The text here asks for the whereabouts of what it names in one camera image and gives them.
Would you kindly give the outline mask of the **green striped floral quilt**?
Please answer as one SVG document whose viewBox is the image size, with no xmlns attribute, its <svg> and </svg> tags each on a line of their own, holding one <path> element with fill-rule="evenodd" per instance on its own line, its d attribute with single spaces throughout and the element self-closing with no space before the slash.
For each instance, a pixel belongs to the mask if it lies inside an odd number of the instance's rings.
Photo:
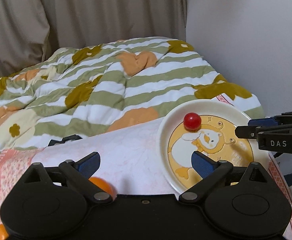
<svg viewBox="0 0 292 240">
<path fill-rule="evenodd" d="M 221 99 L 253 119 L 264 116 L 256 95 L 227 81 L 185 41 L 148 37 L 61 48 L 0 77 L 0 153 L 148 122 L 196 99 Z"/>
</svg>

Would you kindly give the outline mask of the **cream oval duck dish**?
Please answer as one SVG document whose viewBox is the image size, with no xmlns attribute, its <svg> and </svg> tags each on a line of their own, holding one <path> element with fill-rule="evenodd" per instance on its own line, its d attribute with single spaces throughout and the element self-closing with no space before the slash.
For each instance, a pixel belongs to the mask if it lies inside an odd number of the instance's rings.
<svg viewBox="0 0 292 240">
<path fill-rule="evenodd" d="M 196 131 L 188 131 L 183 125 L 184 116 L 191 112 L 202 119 Z M 247 125 L 249 120 L 234 106 L 214 100 L 193 100 L 172 109 L 162 120 L 156 136 L 156 152 L 169 184 L 182 193 L 202 180 L 191 166 L 194 151 L 234 166 L 247 167 L 256 161 L 268 168 L 269 153 L 259 150 L 256 141 L 235 135 L 235 128 Z"/>
</svg>

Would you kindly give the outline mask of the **small orange mandarin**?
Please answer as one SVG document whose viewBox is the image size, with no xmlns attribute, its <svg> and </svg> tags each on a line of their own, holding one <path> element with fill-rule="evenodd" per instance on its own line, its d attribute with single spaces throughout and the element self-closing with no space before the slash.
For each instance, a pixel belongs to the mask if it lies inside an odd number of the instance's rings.
<svg viewBox="0 0 292 240">
<path fill-rule="evenodd" d="M 9 237 L 3 224 L 0 224 L 0 240 L 6 240 Z"/>
</svg>

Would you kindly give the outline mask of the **pink floral tablecloth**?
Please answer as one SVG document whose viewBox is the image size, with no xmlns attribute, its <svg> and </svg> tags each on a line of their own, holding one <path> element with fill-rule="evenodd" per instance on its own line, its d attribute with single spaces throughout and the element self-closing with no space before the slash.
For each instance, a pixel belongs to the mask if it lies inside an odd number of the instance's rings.
<svg viewBox="0 0 292 240">
<path fill-rule="evenodd" d="M 168 121 L 168 128 L 164 135 L 172 133 L 173 129 L 182 122 L 183 116 L 191 111 L 198 110 L 201 114 L 219 116 L 235 125 L 246 125 L 250 120 L 242 111 L 228 102 L 213 100 L 193 100 L 179 105 L 175 110 L 182 110 L 177 117 Z M 165 118 L 145 122 L 139 125 L 117 129 L 93 137 L 66 142 L 57 146 L 49 146 L 37 150 L 17 151 L 4 150 L 0 154 L 0 205 L 9 191 L 16 184 L 23 172 L 31 163 L 41 162 L 45 166 L 55 166 L 66 159 L 79 160 L 85 154 L 99 152 L 101 166 L 97 171 L 99 178 L 105 179 L 123 194 L 165 194 L 173 193 L 176 196 L 184 190 L 179 180 L 168 170 L 167 143 L 162 152 L 157 149 L 157 132 L 163 120 L 171 117 L 170 112 Z M 264 151 L 261 161 L 266 162 L 271 176 L 283 190 L 289 201 L 292 201 L 287 186 L 272 154 Z M 292 219 L 288 224 L 284 237 L 292 239 Z"/>
</svg>

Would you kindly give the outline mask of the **black plastic frame piece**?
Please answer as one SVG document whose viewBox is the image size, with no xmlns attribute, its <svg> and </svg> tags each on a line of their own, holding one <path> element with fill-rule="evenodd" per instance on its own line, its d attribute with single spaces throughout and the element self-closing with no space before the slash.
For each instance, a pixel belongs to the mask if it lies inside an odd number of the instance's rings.
<svg viewBox="0 0 292 240">
<path fill-rule="evenodd" d="M 69 135 L 67 137 L 62 138 L 61 140 L 50 140 L 49 144 L 47 145 L 49 146 L 54 146 L 54 145 L 60 145 L 60 144 L 65 144 L 66 142 L 69 141 L 76 141 L 76 140 L 80 140 L 82 139 L 82 137 L 80 137 L 79 135 L 73 134 L 73 135 Z"/>
</svg>

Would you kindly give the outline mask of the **red cherry tomato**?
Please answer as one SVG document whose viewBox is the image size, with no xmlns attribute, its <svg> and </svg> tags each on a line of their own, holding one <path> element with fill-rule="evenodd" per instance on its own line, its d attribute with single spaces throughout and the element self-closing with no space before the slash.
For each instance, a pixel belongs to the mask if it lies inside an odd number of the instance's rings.
<svg viewBox="0 0 292 240">
<path fill-rule="evenodd" d="M 183 125 L 188 131 L 196 131 L 202 123 L 201 117 L 196 113 L 187 113 L 183 119 Z"/>
</svg>

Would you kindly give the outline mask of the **beige curtain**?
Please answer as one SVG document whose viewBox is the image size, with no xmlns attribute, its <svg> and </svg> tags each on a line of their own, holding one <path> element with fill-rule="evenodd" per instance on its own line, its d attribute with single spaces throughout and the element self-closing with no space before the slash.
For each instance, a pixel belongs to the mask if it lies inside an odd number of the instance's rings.
<svg viewBox="0 0 292 240">
<path fill-rule="evenodd" d="M 57 49 L 164 36 L 185 39 L 186 0 L 0 0 L 0 76 Z"/>
</svg>

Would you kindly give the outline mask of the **orange mandarin far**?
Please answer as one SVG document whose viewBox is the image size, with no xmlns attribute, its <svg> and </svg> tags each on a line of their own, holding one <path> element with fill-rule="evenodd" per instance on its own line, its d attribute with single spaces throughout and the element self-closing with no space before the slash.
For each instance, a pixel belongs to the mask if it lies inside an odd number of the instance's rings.
<svg viewBox="0 0 292 240">
<path fill-rule="evenodd" d="M 115 188 L 104 179 L 99 178 L 99 177 L 91 177 L 89 178 L 89 181 L 92 182 L 94 185 L 98 186 L 100 189 L 102 189 L 106 193 L 110 194 L 113 199 L 116 198 Z"/>
</svg>

